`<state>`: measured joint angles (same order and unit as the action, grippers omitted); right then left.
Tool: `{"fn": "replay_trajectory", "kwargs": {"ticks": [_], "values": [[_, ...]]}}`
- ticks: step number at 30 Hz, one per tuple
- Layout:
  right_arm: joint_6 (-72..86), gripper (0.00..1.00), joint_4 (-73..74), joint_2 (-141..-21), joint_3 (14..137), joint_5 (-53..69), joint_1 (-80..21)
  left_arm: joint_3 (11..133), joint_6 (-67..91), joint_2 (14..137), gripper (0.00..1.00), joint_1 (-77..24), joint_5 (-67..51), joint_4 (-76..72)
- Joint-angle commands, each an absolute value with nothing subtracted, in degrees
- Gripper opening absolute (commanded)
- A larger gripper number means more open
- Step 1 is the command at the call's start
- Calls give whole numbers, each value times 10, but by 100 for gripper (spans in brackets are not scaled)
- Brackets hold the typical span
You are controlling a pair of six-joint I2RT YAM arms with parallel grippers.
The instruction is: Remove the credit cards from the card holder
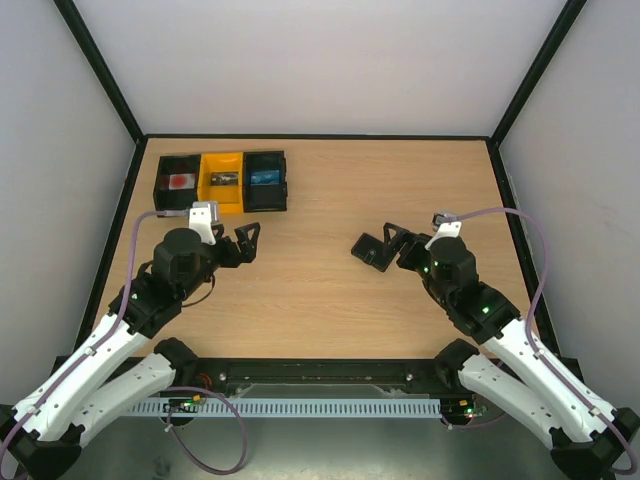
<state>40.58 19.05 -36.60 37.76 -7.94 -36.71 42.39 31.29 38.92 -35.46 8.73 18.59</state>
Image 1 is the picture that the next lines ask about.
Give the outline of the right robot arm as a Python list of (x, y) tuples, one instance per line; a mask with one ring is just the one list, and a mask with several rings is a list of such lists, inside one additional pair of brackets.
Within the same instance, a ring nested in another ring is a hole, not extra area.
[(460, 230), (458, 222), (440, 224), (432, 236), (391, 223), (383, 227), (384, 253), (419, 274), (429, 296), (474, 341), (456, 341), (442, 351), (438, 384), (486, 397), (533, 433), (568, 478), (603, 478), (638, 432), (638, 415), (587, 387), (520, 311), (480, 280)]

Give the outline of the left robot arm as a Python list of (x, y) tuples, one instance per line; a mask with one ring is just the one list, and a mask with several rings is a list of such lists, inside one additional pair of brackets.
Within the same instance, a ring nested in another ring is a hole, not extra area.
[(84, 343), (34, 392), (2, 406), (1, 452), (28, 478), (58, 479), (131, 406), (166, 389), (196, 391), (198, 358), (176, 338), (159, 342), (126, 372), (116, 371), (202, 284), (213, 284), (218, 269), (252, 262), (259, 232), (259, 223), (237, 228), (234, 238), (221, 225), (169, 231)]

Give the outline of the yellow bin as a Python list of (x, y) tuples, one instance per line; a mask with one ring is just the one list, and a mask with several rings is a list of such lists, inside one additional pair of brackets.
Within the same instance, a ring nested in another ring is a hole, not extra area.
[(204, 153), (200, 158), (197, 199), (216, 201), (222, 214), (244, 212), (244, 154), (241, 152)]

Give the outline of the black card holder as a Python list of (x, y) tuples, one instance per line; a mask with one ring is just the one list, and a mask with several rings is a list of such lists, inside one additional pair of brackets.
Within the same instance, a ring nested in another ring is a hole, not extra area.
[(384, 273), (397, 253), (384, 253), (383, 240), (363, 233), (351, 248), (351, 255), (364, 264)]

